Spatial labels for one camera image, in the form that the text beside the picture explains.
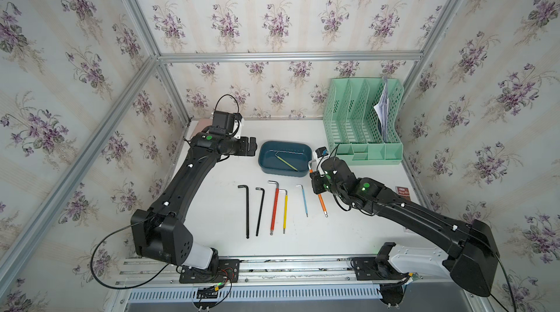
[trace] desk organizer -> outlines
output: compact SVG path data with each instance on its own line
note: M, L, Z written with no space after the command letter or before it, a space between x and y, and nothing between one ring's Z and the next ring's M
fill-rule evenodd
M383 91L382 78L333 78L323 123L329 150L339 144L337 157L348 165L397 165L403 144L395 131L403 85L388 79L388 141L383 143L374 110Z

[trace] small card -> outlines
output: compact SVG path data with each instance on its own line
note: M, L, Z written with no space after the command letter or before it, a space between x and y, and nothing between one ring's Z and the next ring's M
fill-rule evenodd
M403 186L397 186L396 193L402 196L403 198L405 198L406 200L410 201L410 192L408 191L408 188Z

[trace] floral wallpaper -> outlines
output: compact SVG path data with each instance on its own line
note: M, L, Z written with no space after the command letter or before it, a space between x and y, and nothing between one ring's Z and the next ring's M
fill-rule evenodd
M162 53L420 49L445 1L139 0Z
M0 257L147 59L136 33L121 0L0 0ZM61 222L94 217L73 201Z
M32 113L46 119L35 110ZM89 269L91 253L99 240L129 224L136 209L150 205L159 196L178 157L182 133L183 126L163 85L157 77L150 78L10 293L1 299L0 310L103 310L108 289L94 281ZM54 154L35 145L31 148L36 152L29 157ZM4 230L17 226L12 218L18 216L17 206L10 198L0 204L3 240ZM133 255L131 235L130 230L119 232L95 253L94 271L103 281L112 283L120 260Z
M169 65L186 108L194 118L209 118L218 99L231 94L244 118L301 119L323 116L330 81L336 77L400 78L412 61L179 63ZM234 111L234 100L218 109Z
M433 209L492 227L525 312L560 304L559 7L465 0L397 121ZM500 269L492 292L513 310Z

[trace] cable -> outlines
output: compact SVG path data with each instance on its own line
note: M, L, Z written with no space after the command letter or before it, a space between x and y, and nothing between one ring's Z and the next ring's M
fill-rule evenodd
M424 210L419 209L419 208L416 208L416 207L415 207L414 209L415 209L415 210L418 210L418 211L420 211L420 212L423 212L423 213L429 215L430 217L433 217L433 218L437 219L438 221L440 221L441 223L443 223L443 224L445 224L445 225L447 225L447 226L449 226L449 227L452 227L451 224L448 224L448 223L446 223L445 221L443 221L442 219L437 218L436 216L434 216L433 214L431 214L431 213L428 212L428 211L424 211ZM473 229L473 230L475 230L475 231L477 231L477 232L479 232L479 233L482 233L482 232L480 232L479 230L477 230L477 229L475 229L475 228L472 228L472 227L471 227L471 229ZM490 245L486 244L482 239L480 239L480 238L478 238L478 237L475 237L475 236L472 235L471 233L467 233L467 232L465 232L465 231L462 231L462 230L460 230L459 228L457 228L456 231L461 232L461 233L463 233L463 234L469 236L470 238L474 238L474 239L478 240L480 243L482 243L482 245L486 246L486 247L488 248L488 250L490 250L490 252L492 253L492 255L494 255L494 257L498 260L498 263L500 264L500 267L502 268L503 276L504 276L504 278L506 279L506 283L508 284L507 287L508 287L508 290L510 291L510 298L511 298L511 303L512 303L512 305L513 305L513 307L514 307L514 312L517 312L517 305L516 305L516 303L515 303L514 292L513 292L513 290L511 289L510 280L508 279L508 273L506 272L506 269L505 269L505 267L503 266L503 263L502 263L502 261L500 260L500 257L496 254L496 252L494 252L494 250L490 247Z
M151 282L154 278L156 278L156 277L165 269L165 267L169 266L169 264L166 264L166 265L163 266L163 268L161 268L160 271L159 271L158 273L156 273L152 278L150 278L149 280L146 280L146 281L143 282L143 283L140 283L140 284L137 284L137 285L134 285L134 286L126 286L126 287L107 285L107 284L105 284L104 282L102 282L101 280L99 280L99 278L95 275L95 272L94 272L94 256L95 256L95 252L97 252L97 249L99 248L99 246L101 246L102 243L103 243L108 237L110 237L111 235L113 235L113 234L115 234L115 233L118 233L118 232L120 232L120 231L122 231L122 230L125 230L125 229L127 229L127 228L130 228L130 227L132 227L132 226L134 226L134 225L136 225L136 224L144 223L144 222L146 222L146 221L148 221L149 219L152 219L152 218L153 218L153 217L145 218L145 219L143 219L143 220L140 221L140 222L137 222L137 223L135 223L135 224L130 224L129 226L126 226L126 227L123 227L123 228L121 228L121 229L119 229L119 230L116 230L115 232L112 232L112 233L108 234L105 238L103 238L103 239L99 242L99 244L98 244L97 246L95 246L94 252L92 252L92 254L91 254L91 259L90 259L90 272L91 272L91 275L93 276L93 278L94 278L98 283L100 283L100 284L101 284L102 286L104 286L105 288L115 289L115 290L125 290L125 289L138 288L138 287L140 287L140 286L143 286L144 284L148 284L149 282Z
M225 94L225 95L221 96L220 99L218 99L218 101L216 102L216 106L214 107L214 111L215 111L216 109L218 109L218 103L219 103L220 100L222 100L222 98L224 98L225 96L230 96L230 97L232 97L232 98L235 100L235 104L237 104L237 113L239 114L239 103L237 102L237 99L235 99L235 97L233 97L233 96L230 95L230 94Z
M498 302L498 304L499 304L504 310L506 310L507 312L510 312L507 308L505 308L505 307L502 305L501 302L498 301L498 299L496 299L496 297L495 297L493 294L490 294L490 296L492 296L492 297L494 298L494 300L495 300L496 302Z

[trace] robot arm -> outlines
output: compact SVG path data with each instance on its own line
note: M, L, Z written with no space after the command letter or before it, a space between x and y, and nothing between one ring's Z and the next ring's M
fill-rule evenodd
M241 126L239 113L215 111L212 126L192 138L171 183L148 210L136 210L130 219L130 224L136 224L132 235L138 255L201 269L217 261L217 251L194 242L183 222L200 184L222 155L255 156L256 139L240 137Z
M443 216L404 199L381 182L356 178L338 157L327 158L318 169L310 174L315 194L330 191L352 208L388 218L420 234L448 254L442 265L453 281L473 294L490 295L500 254L487 224Z

